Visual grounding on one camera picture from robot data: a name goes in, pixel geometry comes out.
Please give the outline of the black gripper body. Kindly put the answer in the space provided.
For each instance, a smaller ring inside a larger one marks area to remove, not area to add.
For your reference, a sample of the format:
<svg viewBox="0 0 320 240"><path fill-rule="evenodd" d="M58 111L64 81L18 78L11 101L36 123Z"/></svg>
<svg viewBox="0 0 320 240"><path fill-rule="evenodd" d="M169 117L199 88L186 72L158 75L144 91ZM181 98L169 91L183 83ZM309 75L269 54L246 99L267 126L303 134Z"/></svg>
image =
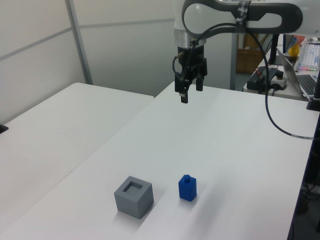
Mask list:
<svg viewBox="0 0 320 240"><path fill-rule="evenodd" d="M185 80L193 81L194 79L204 79L208 74L207 59L204 57L204 46L196 47L193 51L191 48L178 47L178 63L182 66L180 72L175 75L182 79L183 72L186 69Z"/></svg>

